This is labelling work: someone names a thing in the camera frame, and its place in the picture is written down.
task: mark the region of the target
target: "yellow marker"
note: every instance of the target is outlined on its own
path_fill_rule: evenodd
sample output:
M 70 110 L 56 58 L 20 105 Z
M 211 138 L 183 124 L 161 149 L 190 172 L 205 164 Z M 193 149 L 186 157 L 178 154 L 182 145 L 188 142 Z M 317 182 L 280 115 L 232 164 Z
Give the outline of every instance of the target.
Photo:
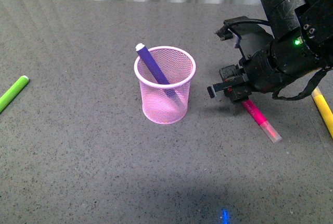
M 327 102 L 325 98 L 323 97 L 321 91 L 319 90 L 318 87 L 314 89 L 312 92 L 312 97 L 314 102 L 317 105 L 317 108 L 319 109 L 319 112 L 322 115 L 322 118 L 328 128 L 329 133 L 331 134 L 333 138 L 333 114 L 330 108 L 327 105 Z

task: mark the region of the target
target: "green marker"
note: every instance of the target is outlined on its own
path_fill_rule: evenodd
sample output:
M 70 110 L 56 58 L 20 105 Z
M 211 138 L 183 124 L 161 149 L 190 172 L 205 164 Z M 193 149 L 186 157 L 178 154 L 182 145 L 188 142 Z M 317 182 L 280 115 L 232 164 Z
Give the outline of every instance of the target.
M 18 95 L 18 93 L 23 90 L 23 88 L 28 84 L 29 78 L 27 76 L 22 76 L 17 80 L 10 89 L 0 97 L 0 113 L 7 107 L 7 105 Z

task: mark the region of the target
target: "gray table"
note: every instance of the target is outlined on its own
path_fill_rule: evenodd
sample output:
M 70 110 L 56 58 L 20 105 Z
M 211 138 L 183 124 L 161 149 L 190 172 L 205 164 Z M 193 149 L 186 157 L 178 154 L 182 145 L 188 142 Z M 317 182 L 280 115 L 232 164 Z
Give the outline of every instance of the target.
M 332 139 L 311 98 L 253 94 L 283 140 L 206 87 L 240 53 L 213 31 L 261 7 L 0 0 L 1 223 L 330 223 Z M 141 109 L 135 45 L 188 51 L 197 73 L 186 116 Z M 333 105 L 333 73 L 321 89 Z M 303 89 L 308 77 L 285 95 Z

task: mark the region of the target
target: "pencil cup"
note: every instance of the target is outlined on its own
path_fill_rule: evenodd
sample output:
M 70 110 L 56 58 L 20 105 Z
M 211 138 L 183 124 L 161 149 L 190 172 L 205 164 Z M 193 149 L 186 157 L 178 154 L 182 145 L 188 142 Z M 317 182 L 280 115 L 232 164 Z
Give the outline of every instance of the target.
M 175 47 L 154 47 L 149 52 L 169 84 L 158 84 L 141 58 L 136 59 L 134 71 L 140 82 L 143 112 L 155 123 L 175 123 L 187 112 L 195 61 L 187 52 Z

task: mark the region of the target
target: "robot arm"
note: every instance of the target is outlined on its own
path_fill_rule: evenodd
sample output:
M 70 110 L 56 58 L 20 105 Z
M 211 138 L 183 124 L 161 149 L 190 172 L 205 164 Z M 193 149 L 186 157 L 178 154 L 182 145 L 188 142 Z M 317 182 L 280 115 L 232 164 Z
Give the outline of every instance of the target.
M 261 0 L 268 21 L 238 17 L 224 21 L 216 31 L 230 40 L 242 58 L 238 65 L 220 69 L 222 82 L 209 86 L 233 102 L 251 92 L 273 92 L 273 99 L 299 100 L 309 96 L 333 68 L 333 0 Z M 273 36 L 258 24 L 271 27 Z M 296 79 L 319 70 L 297 96 L 278 93 Z

